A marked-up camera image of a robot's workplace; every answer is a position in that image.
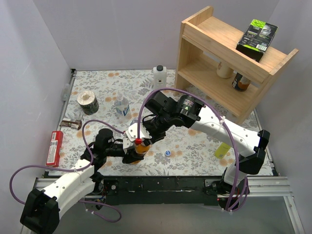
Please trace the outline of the orange juice bottle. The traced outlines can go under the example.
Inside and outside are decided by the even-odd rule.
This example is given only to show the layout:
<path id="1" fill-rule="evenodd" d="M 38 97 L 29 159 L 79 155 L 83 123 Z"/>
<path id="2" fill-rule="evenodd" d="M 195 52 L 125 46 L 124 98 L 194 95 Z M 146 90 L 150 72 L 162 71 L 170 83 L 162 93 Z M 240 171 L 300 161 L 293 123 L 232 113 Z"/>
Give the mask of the orange juice bottle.
<path id="1" fill-rule="evenodd" d="M 138 154 L 142 154 L 142 155 L 146 155 L 146 153 L 149 151 L 150 149 L 150 145 L 145 146 L 144 144 L 140 144 L 140 145 L 135 145 L 135 148 L 133 149 L 133 151 L 136 151 Z"/>

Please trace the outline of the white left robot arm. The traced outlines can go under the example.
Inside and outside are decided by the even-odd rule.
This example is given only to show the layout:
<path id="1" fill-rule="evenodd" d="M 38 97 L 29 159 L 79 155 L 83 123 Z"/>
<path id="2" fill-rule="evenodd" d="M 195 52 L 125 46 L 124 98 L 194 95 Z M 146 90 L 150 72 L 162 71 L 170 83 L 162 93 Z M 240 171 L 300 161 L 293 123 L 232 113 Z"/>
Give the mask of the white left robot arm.
<path id="1" fill-rule="evenodd" d="M 141 140 L 131 142 L 124 138 L 115 143 L 110 129 L 99 130 L 96 140 L 89 144 L 91 151 L 85 151 L 73 167 L 58 180 L 42 190 L 33 189 L 26 200 L 20 222 L 37 234 L 51 234 L 57 228 L 62 216 L 84 196 L 98 195 L 104 184 L 97 172 L 108 156 L 121 156 L 124 163 L 143 160 L 149 147 Z"/>

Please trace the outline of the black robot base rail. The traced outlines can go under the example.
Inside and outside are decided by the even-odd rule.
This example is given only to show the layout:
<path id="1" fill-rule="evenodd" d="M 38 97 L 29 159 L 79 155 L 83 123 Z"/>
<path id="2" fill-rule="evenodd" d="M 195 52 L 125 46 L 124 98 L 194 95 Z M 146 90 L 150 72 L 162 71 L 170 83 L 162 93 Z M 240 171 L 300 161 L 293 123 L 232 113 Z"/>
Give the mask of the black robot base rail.
<path id="1" fill-rule="evenodd" d="M 231 201 L 232 187 L 220 176 L 102 176 L 90 178 L 91 191 L 83 197 L 108 205 L 204 204 L 238 208 L 249 188 L 240 182 Z"/>

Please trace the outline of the blue label water bottle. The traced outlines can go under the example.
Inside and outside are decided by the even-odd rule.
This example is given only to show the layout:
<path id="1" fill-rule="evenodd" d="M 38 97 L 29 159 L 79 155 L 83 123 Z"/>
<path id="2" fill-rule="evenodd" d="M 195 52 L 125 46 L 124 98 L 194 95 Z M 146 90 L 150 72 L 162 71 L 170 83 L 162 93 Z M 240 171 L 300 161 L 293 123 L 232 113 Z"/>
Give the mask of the blue label water bottle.
<path id="1" fill-rule="evenodd" d="M 133 125 L 133 124 L 135 124 L 135 123 L 138 123 L 138 118 L 137 118 L 137 117 L 135 117 L 135 118 L 132 119 L 130 125 Z"/>

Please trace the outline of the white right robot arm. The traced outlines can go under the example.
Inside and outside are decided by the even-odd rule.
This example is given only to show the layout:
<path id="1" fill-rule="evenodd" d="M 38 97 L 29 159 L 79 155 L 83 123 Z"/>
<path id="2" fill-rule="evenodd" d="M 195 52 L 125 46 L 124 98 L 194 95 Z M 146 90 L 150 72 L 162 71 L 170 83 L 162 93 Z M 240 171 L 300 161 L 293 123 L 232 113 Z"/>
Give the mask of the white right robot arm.
<path id="1" fill-rule="evenodd" d="M 235 161 L 225 170 L 220 187 L 227 194 L 233 193 L 247 175 L 259 173 L 266 155 L 270 133 L 245 129 L 222 117 L 203 99 L 186 91 L 178 101 L 162 93 L 162 89 L 152 91 L 144 100 L 142 108 L 147 108 L 155 116 L 143 122 L 150 136 L 145 140 L 153 144 L 164 139 L 172 126 L 186 127 L 203 132 L 232 146 Z"/>

